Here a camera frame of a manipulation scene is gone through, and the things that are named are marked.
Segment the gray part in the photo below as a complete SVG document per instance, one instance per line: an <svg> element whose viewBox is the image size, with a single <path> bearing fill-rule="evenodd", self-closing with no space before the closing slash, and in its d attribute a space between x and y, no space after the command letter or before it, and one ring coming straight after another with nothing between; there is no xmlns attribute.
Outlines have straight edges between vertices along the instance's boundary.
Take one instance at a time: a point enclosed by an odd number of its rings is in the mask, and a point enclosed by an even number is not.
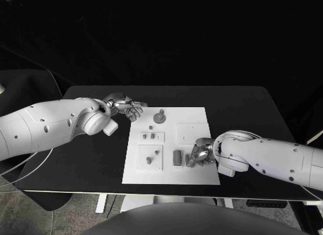
<svg viewBox="0 0 323 235"><path fill-rule="evenodd" d="M164 203L123 212L83 233L83 235L126 234L304 235L306 233L240 210L195 203Z"/></svg>

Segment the floor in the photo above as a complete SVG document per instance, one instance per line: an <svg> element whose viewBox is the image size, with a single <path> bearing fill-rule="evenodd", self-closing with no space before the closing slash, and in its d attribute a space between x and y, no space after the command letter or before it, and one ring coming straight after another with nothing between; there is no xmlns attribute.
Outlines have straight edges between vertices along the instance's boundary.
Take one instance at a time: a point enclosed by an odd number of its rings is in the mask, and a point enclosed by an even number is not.
<svg viewBox="0 0 323 235"><path fill-rule="evenodd" d="M0 190L17 190L7 186ZM105 214L96 213L99 195L74 194L67 205L54 211L54 235L79 235L90 227L120 213L125 196L118 195L112 208L115 195L109 196ZM292 227L301 229L291 206L285 209L250 208L246 200L234 199L234 208L249 211ZM0 193L0 235L50 235L53 227L53 212L41 206L22 193Z"/></svg>

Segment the black table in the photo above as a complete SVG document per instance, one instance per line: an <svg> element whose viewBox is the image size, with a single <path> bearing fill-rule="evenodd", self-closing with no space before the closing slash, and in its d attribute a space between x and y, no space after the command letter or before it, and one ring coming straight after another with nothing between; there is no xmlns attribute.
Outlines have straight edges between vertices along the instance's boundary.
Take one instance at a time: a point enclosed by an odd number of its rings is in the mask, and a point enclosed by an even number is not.
<svg viewBox="0 0 323 235"><path fill-rule="evenodd" d="M151 107L206 107L213 138L229 130L246 130L265 138L295 142L288 125L268 90L263 87L190 86L74 86L64 99L103 99L123 92ZM22 181L22 190L155 194L220 198L317 200L299 185L260 174L252 167L236 177L220 174L220 186L123 184L131 121L123 115L113 119L119 129L113 136L82 135L57 147L38 171ZM27 164L28 174L45 159L41 152ZM323 192L312 190L323 198Z"/></svg>

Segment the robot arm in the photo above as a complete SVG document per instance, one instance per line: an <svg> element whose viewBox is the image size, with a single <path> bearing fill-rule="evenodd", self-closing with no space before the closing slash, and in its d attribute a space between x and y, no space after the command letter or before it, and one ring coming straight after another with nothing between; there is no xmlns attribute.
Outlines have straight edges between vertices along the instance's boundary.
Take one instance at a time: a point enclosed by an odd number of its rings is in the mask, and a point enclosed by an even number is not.
<svg viewBox="0 0 323 235"><path fill-rule="evenodd" d="M110 136L119 128L110 117L119 112L136 121L139 111L144 112L141 107L148 104L135 102L123 94L107 98L38 103L0 117L0 161L53 149L82 134L105 131Z"/></svg>
<svg viewBox="0 0 323 235"><path fill-rule="evenodd" d="M266 139L246 131L226 132L216 140L203 138L201 152L210 151L218 172L234 177L250 165L265 175L323 191L323 150Z"/></svg>

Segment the robotic hand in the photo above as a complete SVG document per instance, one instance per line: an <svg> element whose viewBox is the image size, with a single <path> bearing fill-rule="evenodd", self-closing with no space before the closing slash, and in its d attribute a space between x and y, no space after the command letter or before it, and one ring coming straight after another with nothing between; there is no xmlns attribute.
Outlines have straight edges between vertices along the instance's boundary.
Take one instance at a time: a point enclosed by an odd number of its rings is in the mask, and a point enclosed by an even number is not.
<svg viewBox="0 0 323 235"><path fill-rule="evenodd" d="M188 167L218 161L218 172L234 177L250 165L265 175L323 191L323 150L247 131L197 140Z"/></svg>
<svg viewBox="0 0 323 235"><path fill-rule="evenodd" d="M123 93L105 100L79 98L34 104L0 117L0 161L53 149L82 134L105 131L110 136L119 128L110 117L122 113L136 121L144 107L148 104Z"/></svg>

